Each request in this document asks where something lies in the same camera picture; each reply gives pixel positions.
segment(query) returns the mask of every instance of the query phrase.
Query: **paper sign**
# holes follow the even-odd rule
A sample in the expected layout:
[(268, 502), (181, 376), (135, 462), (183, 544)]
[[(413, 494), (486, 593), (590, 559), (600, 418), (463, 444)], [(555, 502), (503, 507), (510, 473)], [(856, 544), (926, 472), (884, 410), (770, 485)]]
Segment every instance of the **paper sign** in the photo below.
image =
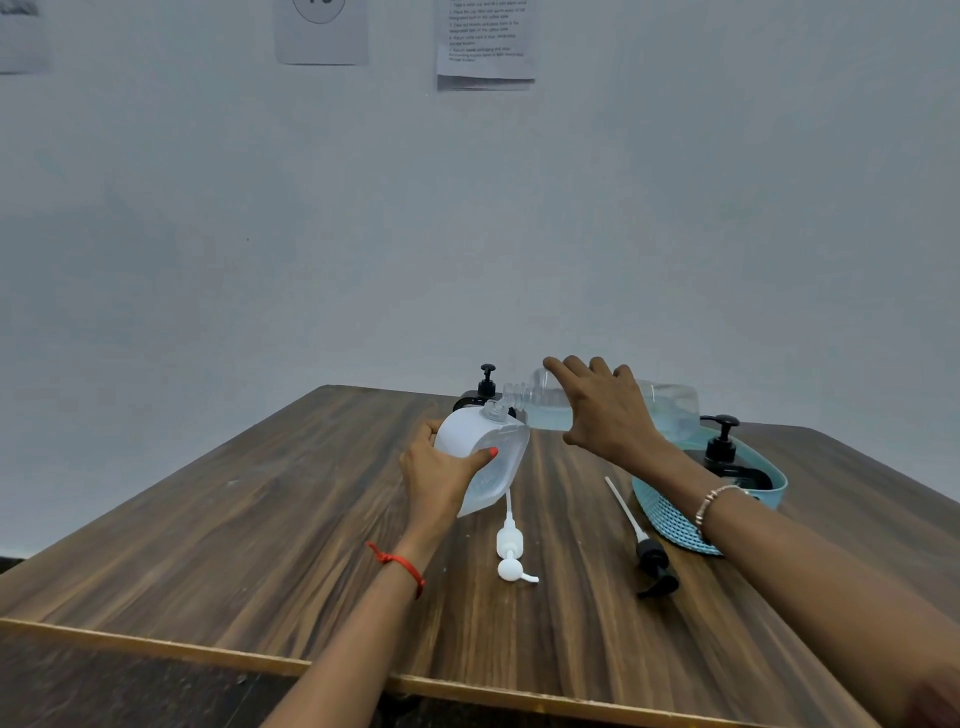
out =
[(536, 78), (540, 0), (437, 2), (438, 76)]

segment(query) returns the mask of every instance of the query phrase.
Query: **forearm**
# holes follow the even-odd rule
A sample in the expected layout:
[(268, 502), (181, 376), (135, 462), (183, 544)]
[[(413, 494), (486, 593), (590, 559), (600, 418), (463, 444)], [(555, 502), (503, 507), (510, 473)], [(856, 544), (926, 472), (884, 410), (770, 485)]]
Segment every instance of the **forearm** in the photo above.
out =
[[(434, 550), (404, 539), (394, 553), (422, 572)], [(385, 565), (264, 728), (367, 728), (416, 591), (417, 582), (404, 567)]]
[[(692, 521), (722, 482), (677, 453), (648, 477)], [(932, 672), (960, 664), (960, 626), (756, 499), (721, 495), (705, 532), (882, 725), (899, 725), (910, 693)]]

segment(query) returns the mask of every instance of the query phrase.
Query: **hand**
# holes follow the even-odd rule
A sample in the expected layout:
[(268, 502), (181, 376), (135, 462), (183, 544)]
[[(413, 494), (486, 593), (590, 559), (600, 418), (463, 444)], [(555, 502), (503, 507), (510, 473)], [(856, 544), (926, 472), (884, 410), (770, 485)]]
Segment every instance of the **hand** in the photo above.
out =
[(426, 561), (456, 520), (470, 480), (496, 456), (496, 448), (478, 450), (470, 457), (440, 452), (433, 443), (442, 423), (423, 423), (413, 443), (400, 455), (410, 498), (410, 520), (401, 543), (415, 551), (414, 559), (425, 557)]
[(548, 356), (543, 366), (557, 378), (573, 408), (568, 445), (587, 449), (646, 480), (672, 450), (654, 427), (630, 367), (613, 372), (599, 356), (589, 367), (576, 356), (564, 361)]

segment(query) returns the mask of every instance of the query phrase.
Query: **table edge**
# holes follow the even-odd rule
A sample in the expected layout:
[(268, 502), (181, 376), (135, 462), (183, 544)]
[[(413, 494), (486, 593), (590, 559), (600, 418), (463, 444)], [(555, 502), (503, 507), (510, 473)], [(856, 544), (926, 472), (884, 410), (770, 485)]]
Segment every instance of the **table edge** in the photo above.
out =
[[(222, 647), (167, 642), (92, 629), (66, 627), (59, 624), (0, 617), (0, 636), (4, 634), (27, 635), (46, 639), (60, 638), (62, 642), (71, 645), (123, 652), (141, 657), (179, 660), (197, 665), (227, 667), (249, 672), (267, 672), (286, 677), (300, 677), (311, 665), (308, 660), (298, 660), (291, 657), (275, 657)], [(765, 723), (671, 713), (651, 708), (635, 708), (592, 700), (578, 700), (559, 695), (471, 686), (416, 675), (392, 673), (387, 680), (386, 689), (391, 692), (473, 703), (489, 708), (526, 711), (527, 713), (583, 720), (601, 720), (619, 725), (642, 726), (642, 728), (783, 728), (782, 726)]]

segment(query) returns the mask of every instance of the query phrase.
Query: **teal plastic basket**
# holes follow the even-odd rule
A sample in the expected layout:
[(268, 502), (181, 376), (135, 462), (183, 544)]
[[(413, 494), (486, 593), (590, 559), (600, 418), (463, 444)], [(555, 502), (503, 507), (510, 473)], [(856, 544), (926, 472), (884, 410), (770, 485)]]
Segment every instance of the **teal plastic basket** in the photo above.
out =
[[(707, 443), (717, 436), (717, 431), (711, 427), (700, 427), (691, 437), (681, 443), (677, 443), (680, 449), (702, 450), (707, 448)], [(731, 437), (736, 443), (737, 457), (743, 460), (751, 468), (757, 468), (770, 476), (773, 482), (773, 490), (754, 491), (746, 490), (751, 496), (760, 502), (773, 508), (780, 505), (783, 498), (783, 492), (786, 490), (786, 475), (780, 472), (778, 468), (767, 460), (763, 455), (748, 445), (745, 445), (735, 437)], [(650, 523), (657, 529), (664, 539), (688, 548), (691, 551), (705, 553), (710, 556), (723, 556), (719, 549), (709, 544), (705, 544), (697, 534), (697, 529), (688, 521), (684, 514), (673, 507), (673, 504), (665, 497), (661, 496), (656, 490), (644, 483), (639, 478), (634, 478), (634, 493), (640, 503), (640, 508), (647, 514)]]

